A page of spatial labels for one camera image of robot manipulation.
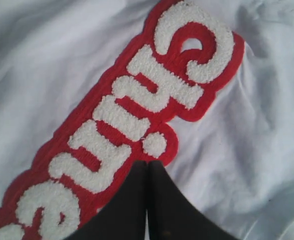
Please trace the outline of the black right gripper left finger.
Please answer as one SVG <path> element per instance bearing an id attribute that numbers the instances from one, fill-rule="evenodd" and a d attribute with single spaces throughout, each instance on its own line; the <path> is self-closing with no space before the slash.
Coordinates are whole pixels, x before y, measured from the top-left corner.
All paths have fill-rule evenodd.
<path id="1" fill-rule="evenodd" d="M 102 210 L 68 240 L 143 240 L 146 226 L 147 164 L 133 163 L 125 181 Z"/>

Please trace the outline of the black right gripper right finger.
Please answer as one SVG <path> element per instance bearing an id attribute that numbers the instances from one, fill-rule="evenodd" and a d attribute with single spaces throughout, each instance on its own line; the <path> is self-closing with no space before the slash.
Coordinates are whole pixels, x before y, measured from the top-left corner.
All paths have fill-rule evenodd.
<path id="1" fill-rule="evenodd" d="M 151 240 L 234 240 L 199 212 L 160 161 L 148 164 L 147 214 Z"/>

